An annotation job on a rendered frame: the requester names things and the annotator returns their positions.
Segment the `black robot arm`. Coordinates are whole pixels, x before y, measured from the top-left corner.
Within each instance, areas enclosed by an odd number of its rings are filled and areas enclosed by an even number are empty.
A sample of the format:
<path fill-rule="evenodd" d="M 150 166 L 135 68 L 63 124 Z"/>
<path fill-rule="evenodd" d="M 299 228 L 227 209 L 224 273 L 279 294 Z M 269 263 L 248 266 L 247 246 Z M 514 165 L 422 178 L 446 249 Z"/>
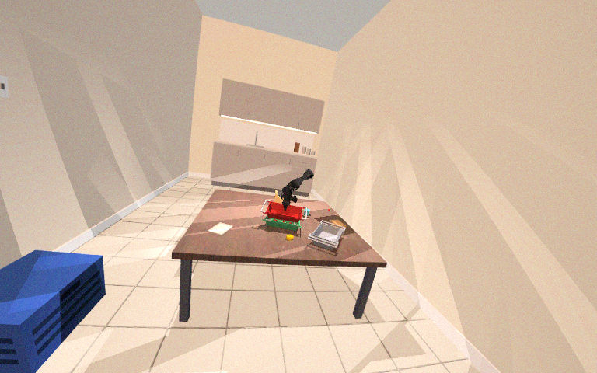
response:
<path fill-rule="evenodd" d="M 278 196 L 282 199 L 285 194 L 289 194 L 289 193 L 292 193 L 292 191 L 296 191 L 302 184 L 302 181 L 308 180 L 309 178 L 311 179 L 312 177 L 314 177 L 314 173 L 312 172 L 311 169 L 307 169 L 304 172 L 303 176 L 301 176 L 300 178 L 293 179 L 291 182 L 288 183 L 287 186 L 282 188 L 282 191 L 280 193 L 278 193 Z M 289 199 L 289 201 L 293 201 L 294 203 L 296 203 L 297 200 L 298 200 L 298 198 L 296 198 L 296 196 L 291 196 Z"/>

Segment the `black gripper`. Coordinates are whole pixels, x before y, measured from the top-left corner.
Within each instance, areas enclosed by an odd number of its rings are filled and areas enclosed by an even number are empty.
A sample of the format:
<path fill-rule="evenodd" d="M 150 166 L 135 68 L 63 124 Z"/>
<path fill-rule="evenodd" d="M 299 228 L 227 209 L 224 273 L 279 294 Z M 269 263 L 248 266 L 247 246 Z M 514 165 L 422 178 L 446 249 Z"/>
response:
<path fill-rule="evenodd" d="M 290 206 L 290 203 L 291 203 L 291 202 L 289 201 L 289 199 L 290 199 L 291 195 L 292 195 L 292 193 L 289 193 L 289 194 L 285 194 L 285 195 L 284 195 L 284 200 L 282 201 L 282 204 L 283 204 L 283 206 L 284 206 L 284 210 L 285 210 L 285 211 L 286 211 L 286 209 L 287 209 L 287 206 Z"/>

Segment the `green plastic tray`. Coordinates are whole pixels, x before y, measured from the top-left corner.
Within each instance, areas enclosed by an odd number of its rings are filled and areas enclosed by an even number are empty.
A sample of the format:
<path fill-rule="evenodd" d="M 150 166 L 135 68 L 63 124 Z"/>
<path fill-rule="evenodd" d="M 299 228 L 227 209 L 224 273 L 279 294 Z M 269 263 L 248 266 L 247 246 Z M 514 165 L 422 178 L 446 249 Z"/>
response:
<path fill-rule="evenodd" d="M 266 219 L 270 220 L 271 218 L 266 216 L 266 218 L 264 220 L 262 219 L 261 221 L 265 221 L 267 226 L 276 227 L 276 228 L 284 228 L 284 229 L 293 230 L 293 231 L 296 231 L 298 228 L 302 228 L 302 226 L 300 227 L 300 220 L 298 223 L 295 222 L 295 225 L 293 225 L 294 222 L 291 222 L 291 221 L 283 222 L 283 220 L 274 219 L 274 218 L 272 218 L 270 221 L 266 221 Z M 275 221 L 275 220 L 277 220 L 277 221 Z M 290 222 L 291 222 L 291 224 L 289 224 Z M 296 226 L 296 225 L 298 225 L 298 226 Z"/>

